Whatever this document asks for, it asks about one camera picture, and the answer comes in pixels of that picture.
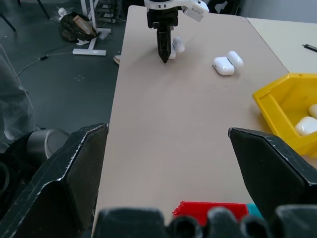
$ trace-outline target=pen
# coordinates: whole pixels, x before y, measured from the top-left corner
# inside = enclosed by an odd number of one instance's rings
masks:
[[[304,48],[317,52],[317,48],[308,44],[303,45]]]

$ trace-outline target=teal object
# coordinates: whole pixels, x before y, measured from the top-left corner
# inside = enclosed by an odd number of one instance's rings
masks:
[[[248,208],[248,213],[252,216],[256,216],[263,219],[263,216],[259,212],[258,208],[254,204],[246,204]]]

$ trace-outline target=black bag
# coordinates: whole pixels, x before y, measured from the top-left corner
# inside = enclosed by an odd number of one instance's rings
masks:
[[[82,41],[90,41],[97,37],[97,32],[95,30],[93,35],[89,35],[83,29],[77,26],[77,24],[73,21],[74,17],[77,15],[83,18],[85,21],[89,21],[86,16],[75,12],[65,15],[60,20],[59,24],[59,33],[62,39],[68,42],[78,42],[77,39]]]

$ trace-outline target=tabletop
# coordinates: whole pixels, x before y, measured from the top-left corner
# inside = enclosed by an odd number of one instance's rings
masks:
[[[317,24],[248,18],[257,32],[291,73],[317,73]]]
[[[97,212],[157,207],[169,221],[182,200],[251,202],[227,132],[268,131],[252,93],[288,71],[247,19],[211,13],[179,13],[186,49],[164,64],[146,11],[129,8]],[[212,61],[231,50],[245,66],[221,76]]]

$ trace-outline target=chair leg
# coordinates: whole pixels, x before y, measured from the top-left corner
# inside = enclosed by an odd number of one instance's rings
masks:
[[[2,13],[0,13],[0,17],[4,19],[4,21],[9,25],[9,27],[11,27],[12,31],[16,32],[16,29],[12,26],[12,24],[8,21],[8,19]]]
[[[43,4],[41,3],[41,1],[40,0],[37,0],[37,1],[38,1],[39,5],[40,5],[42,11],[44,12],[45,16],[49,19],[50,16],[49,16],[48,12],[46,11],[45,7],[43,6]]]

